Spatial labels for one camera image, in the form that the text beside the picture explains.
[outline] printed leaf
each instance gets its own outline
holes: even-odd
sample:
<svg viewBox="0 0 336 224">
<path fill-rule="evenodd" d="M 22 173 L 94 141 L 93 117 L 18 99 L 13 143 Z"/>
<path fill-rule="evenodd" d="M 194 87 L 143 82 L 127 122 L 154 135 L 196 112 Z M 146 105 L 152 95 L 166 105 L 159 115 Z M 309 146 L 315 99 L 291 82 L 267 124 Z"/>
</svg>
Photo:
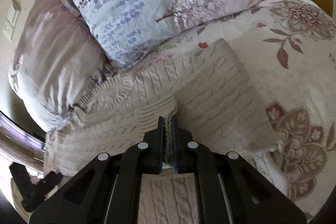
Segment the printed leaf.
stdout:
<svg viewBox="0 0 336 224">
<path fill-rule="evenodd" d="M 256 12 L 260 11 L 261 7 L 256 7 L 251 9 L 251 14 L 255 14 Z"/>
<path fill-rule="evenodd" d="M 329 134 L 327 137 L 327 143 L 325 145 L 325 148 L 327 149 L 327 151 L 336 150 L 336 143 L 332 145 L 334 139 L 335 139 L 335 128 L 334 128 L 334 123 L 333 123 L 330 127 Z"/>
<path fill-rule="evenodd" d="M 264 39 L 263 41 L 270 42 L 270 43 L 282 43 L 285 40 L 277 39 L 277 38 L 268 38 L 268 39 Z"/>
<path fill-rule="evenodd" d="M 297 45 L 297 44 L 295 44 L 294 41 L 293 41 L 290 37 L 288 37 L 288 41 L 289 41 L 289 44 L 291 45 L 291 47 L 292 47 L 294 50 L 296 50 L 297 52 L 300 52 L 300 53 L 305 54 L 305 53 L 301 50 L 300 46 Z"/>
<path fill-rule="evenodd" d="M 197 30 L 197 34 L 200 35 L 205 30 L 205 26 Z"/>
<path fill-rule="evenodd" d="M 280 48 L 278 53 L 277 53 L 277 58 L 281 64 L 281 66 L 283 66 L 285 69 L 288 69 L 288 54 L 285 51 L 284 48 Z"/>
<path fill-rule="evenodd" d="M 286 35 L 286 36 L 288 36 L 287 33 L 283 32 L 283 31 L 281 31 L 281 30 L 278 30 L 278 29 L 271 29 L 271 28 L 270 28 L 270 30 L 271 30 L 272 32 L 275 32 L 276 34 L 279 34 L 279 35 Z"/>
</svg>

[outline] wall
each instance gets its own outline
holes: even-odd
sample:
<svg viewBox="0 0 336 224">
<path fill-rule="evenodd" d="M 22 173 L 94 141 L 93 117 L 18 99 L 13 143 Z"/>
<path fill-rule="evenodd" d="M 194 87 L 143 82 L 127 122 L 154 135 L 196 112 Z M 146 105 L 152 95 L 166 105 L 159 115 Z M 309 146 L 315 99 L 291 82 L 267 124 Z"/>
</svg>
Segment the wall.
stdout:
<svg viewBox="0 0 336 224">
<path fill-rule="evenodd" d="M 25 109 L 23 101 L 12 91 L 8 82 L 8 68 L 14 49 L 20 39 L 28 13 L 35 0 L 17 0 L 21 5 L 21 14 L 17 21 L 12 41 L 2 33 L 2 28 L 12 0 L 0 0 L 0 110 L 29 132 L 42 130 L 35 124 Z"/>
</svg>

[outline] electrical outlet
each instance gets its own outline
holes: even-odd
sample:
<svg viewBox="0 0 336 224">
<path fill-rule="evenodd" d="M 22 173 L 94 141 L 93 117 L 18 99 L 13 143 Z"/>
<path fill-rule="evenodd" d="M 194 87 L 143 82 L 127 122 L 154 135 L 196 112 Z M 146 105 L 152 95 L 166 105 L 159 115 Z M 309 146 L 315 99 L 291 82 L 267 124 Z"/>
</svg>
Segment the electrical outlet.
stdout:
<svg viewBox="0 0 336 224">
<path fill-rule="evenodd" d="M 9 22 L 8 19 L 6 19 L 6 21 L 5 21 L 5 27 L 4 27 L 4 29 L 3 29 L 2 32 L 5 34 L 5 36 L 8 38 L 9 41 L 12 40 L 12 36 L 13 36 L 13 32 L 14 32 L 14 27 Z"/>
</svg>

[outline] cable knit sweater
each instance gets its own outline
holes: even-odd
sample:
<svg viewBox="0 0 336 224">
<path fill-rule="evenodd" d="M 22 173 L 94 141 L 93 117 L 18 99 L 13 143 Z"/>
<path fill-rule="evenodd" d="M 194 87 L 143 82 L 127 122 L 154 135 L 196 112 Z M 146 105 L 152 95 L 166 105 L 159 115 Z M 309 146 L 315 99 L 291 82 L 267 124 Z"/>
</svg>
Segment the cable knit sweater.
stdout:
<svg viewBox="0 0 336 224">
<path fill-rule="evenodd" d="M 248 158 L 279 141 L 244 67 L 221 39 L 205 51 L 117 75 L 79 100 L 69 124 L 47 137 L 45 172 L 72 176 L 98 153 L 123 153 L 157 127 L 159 116 L 170 132 L 175 113 L 180 128 L 217 153 Z M 165 141 L 169 164 L 170 133 Z M 141 193 L 139 223 L 197 223 L 192 175 L 144 175 Z"/>
</svg>

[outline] red flower print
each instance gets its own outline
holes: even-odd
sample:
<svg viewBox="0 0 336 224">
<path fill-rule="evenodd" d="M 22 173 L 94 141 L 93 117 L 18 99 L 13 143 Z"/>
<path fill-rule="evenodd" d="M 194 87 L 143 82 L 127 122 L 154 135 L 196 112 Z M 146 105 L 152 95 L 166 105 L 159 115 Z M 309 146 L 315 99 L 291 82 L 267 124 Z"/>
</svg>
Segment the red flower print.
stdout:
<svg viewBox="0 0 336 224">
<path fill-rule="evenodd" d="M 257 28 L 262 28 L 262 27 L 266 27 L 266 25 L 264 23 L 258 22 Z"/>
<path fill-rule="evenodd" d="M 206 42 L 201 42 L 201 43 L 198 43 L 198 47 L 202 48 L 202 49 L 205 49 L 205 48 L 208 48 L 209 45 L 208 43 Z"/>
</svg>

